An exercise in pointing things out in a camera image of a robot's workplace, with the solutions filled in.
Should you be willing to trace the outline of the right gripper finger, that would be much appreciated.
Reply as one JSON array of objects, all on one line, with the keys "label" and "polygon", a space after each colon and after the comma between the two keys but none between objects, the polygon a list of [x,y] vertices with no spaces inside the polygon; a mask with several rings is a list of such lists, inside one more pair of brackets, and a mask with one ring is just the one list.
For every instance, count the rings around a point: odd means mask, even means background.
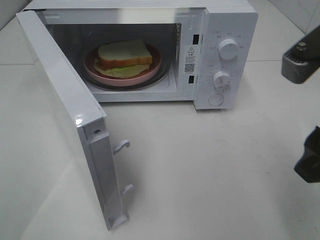
[{"label": "right gripper finger", "polygon": [[282,55],[281,74],[294,84],[302,84],[319,67],[320,27],[317,26]]},{"label": "right gripper finger", "polygon": [[320,127],[316,126],[304,142],[302,157],[294,166],[295,172],[307,183],[320,182]]}]

